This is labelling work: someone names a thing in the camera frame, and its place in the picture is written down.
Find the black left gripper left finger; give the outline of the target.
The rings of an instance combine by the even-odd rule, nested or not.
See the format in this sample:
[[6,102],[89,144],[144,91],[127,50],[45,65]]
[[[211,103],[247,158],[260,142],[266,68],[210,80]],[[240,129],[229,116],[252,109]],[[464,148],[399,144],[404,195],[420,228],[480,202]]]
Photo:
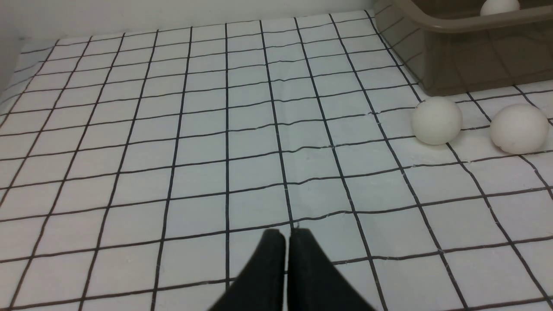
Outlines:
[[241,273],[210,310],[282,310],[285,251],[284,236],[277,229],[265,230]]

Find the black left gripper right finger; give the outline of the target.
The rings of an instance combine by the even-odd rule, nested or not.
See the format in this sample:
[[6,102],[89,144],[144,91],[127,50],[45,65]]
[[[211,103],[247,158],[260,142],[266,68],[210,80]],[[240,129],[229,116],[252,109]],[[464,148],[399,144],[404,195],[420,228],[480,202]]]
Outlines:
[[338,272],[307,228],[289,238],[287,305],[289,311],[375,310]]

